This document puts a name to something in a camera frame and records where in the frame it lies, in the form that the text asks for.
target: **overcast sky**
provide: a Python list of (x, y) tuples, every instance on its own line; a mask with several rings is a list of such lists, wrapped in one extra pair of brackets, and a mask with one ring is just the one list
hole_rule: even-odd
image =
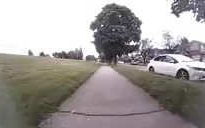
[(205, 42), (205, 24), (191, 13), (170, 14), (171, 0), (0, 0), (0, 52), (51, 54), (82, 47), (85, 55), (97, 55), (90, 23), (108, 3), (125, 5), (143, 22), (142, 38), (162, 41), (168, 29), (175, 37)]

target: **parked car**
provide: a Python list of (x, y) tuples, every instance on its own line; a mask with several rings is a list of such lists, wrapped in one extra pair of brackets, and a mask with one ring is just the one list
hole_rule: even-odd
[(134, 61), (134, 60), (132, 60), (132, 61), (130, 62), (130, 64), (131, 64), (131, 65), (138, 65), (139, 62), (138, 62), (138, 61)]
[(205, 80), (205, 63), (180, 54), (164, 54), (148, 64), (148, 70), (185, 80)]
[(124, 64), (124, 62), (123, 61), (118, 61), (118, 64)]

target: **car tire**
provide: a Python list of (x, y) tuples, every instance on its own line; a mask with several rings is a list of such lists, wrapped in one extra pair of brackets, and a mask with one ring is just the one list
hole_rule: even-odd
[(178, 72), (177, 72), (177, 75), (176, 77), (178, 79), (182, 79), (182, 80), (189, 80), (189, 73), (187, 70), (185, 69), (180, 69)]
[(152, 73), (155, 72), (155, 69), (153, 68), (153, 66), (149, 67), (149, 72), (152, 72)]

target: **sidewalk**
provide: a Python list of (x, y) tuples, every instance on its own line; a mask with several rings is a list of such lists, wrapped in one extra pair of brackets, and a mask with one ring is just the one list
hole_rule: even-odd
[[(93, 114), (127, 114), (161, 109), (142, 89), (108, 66), (101, 67), (60, 110)], [(196, 128), (168, 111), (120, 117), (55, 113), (41, 128)]]

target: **house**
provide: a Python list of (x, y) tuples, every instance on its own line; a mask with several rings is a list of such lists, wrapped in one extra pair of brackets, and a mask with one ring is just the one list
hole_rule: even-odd
[(186, 51), (194, 60), (205, 62), (205, 43), (193, 40)]

